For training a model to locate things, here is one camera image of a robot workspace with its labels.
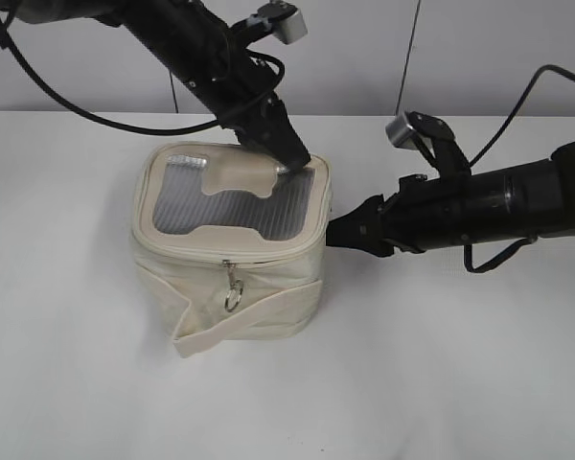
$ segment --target bag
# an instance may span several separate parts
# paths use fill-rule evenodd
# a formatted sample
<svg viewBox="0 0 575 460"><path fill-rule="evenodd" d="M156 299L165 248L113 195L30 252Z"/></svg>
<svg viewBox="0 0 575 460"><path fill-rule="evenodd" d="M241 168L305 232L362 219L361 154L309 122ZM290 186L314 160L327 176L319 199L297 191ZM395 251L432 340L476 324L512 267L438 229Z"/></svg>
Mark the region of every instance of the bag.
<svg viewBox="0 0 575 460"><path fill-rule="evenodd" d="M181 143L151 155L131 247L183 357L307 325L321 295L330 201L329 166L317 157L289 174L237 146Z"/></svg>

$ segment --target bag strap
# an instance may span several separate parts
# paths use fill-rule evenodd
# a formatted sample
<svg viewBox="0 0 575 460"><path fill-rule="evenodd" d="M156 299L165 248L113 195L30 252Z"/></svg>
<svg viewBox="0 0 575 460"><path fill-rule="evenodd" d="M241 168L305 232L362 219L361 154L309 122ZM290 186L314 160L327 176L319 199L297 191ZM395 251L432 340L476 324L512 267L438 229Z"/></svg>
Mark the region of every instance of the bag strap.
<svg viewBox="0 0 575 460"><path fill-rule="evenodd" d="M148 288L152 288L156 295L161 292L160 301L162 303L179 306L179 309L183 311L172 332L172 344L182 357L190 357L196 353L209 350L236 332L264 321L273 314L279 313L293 305L301 305L309 303L311 299L317 299L323 286L322 281L318 280L308 285L282 290L234 313L206 331L192 333L184 337L176 337L174 335L181 328L187 309L192 305L192 301L154 273L141 266L139 266L139 269L142 269L145 274Z"/></svg>
<svg viewBox="0 0 575 460"><path fill-rule="evenodd" d="M318 298L321 289L322 281L318 280L308 285L282 290L234 313L206 331L193 333L185 337L175 337L172 340L172 344L182 357L190 357L196 353L204 352L215 347L234 333L264 321L273 314L279 313L290 306L301 305L310 302L311 299Z"/></svg>

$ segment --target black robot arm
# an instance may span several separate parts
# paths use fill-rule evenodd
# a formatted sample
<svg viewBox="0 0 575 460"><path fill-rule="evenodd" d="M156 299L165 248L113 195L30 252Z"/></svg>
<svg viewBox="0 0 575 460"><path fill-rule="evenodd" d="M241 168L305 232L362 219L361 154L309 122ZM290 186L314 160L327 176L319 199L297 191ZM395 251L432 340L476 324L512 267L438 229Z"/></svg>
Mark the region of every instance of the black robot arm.
<svg viewBox="0 0 575 460"><path fill-rule="evenodd" d="M403 114L387 128L399 148L415 148L439 178L404 177L385 200L372 196L349 215L331 222L327 243L378 257L395 248L411 253L465 246L465 267L490 271L538 237L575 236L575 142L551 159L472 175L449 126L421 113ZM472 245L519 239L480 267Z"/></svg>
<svg viewBox="0 0 575 460"><path fill-rule="evenodd" d="M272 91L277 75L255 58L261 55L247 50L267 35L291 43L307 33L302 14L291 4L272 1L233 27L199 0L0 0L0 10L16 11L34 24L93 17L124 26L243 144L269 153L291 171L311 159ZM1 24L0 45L9 48Z"/></svg>

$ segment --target white table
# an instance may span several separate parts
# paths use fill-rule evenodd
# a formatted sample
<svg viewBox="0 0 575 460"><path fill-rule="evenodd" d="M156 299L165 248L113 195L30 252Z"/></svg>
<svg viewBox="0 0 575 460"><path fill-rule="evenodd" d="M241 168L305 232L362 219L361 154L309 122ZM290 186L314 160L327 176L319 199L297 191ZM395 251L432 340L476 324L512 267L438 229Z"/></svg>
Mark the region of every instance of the white table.
<svg viewBox="0 0 575 460"><path fill-rule="evenodd" d="M500 123L447 120L469 154ZM389 145L386 121L293 117L332 161L336 215L431 173ZM574 140L575 119L520 119L479 168ZM459 249L332 249L302 333L182 360L127 243L136 175L163 142L67 113L0 113L0 459L575 460L575 239L485 276L464 272Z"/></svg>

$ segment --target white wall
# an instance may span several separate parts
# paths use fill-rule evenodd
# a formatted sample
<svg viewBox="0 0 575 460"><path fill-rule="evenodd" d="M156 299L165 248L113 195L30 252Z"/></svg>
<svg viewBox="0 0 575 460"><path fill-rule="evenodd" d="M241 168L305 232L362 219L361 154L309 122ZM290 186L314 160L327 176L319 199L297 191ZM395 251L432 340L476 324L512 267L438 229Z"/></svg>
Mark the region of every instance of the white wall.
<svg viewBox="0 0 575 460"><path fill-rule="evenodd" d="M207 0L232 23L264 0ZM287 64L280 93L293 114L394 111L417 0L300 0L310 34L290 46L257 45ZM123 29L91 20L12 34L58 91L93 110L170 112L167 71ZM434 114L505 114L532 73L575 71L575 0L422 0L403 107ZM182 111L204 112L184 88ZM55 109L0 51L0 109ZM575 115L575 87L545 77L524 113Z"/></svg>
<svg viewBox="0 0 575 460"><path fill-rule="evenodd" d="M575 0L423 0L403 106L504 115L549 63L575 72ZM541 77L523 113L575 115L575 84Z"/></svg>
<svg viewBox="0 0 575 460"><path fill-rule="evenodd" d="M232 24L265 0L208 0ZM310 29L285 46L273 37L255 46L287 65L280 87L295 114L384 114L393 110L414 12L411 0L302 0ZM21 51L55 88L94 110L172 111L167 71L126 30L92 20L29 26L15 23ZM184 88L182 111L204 112ZM0 109L52 109L0 51Z"/></svg>

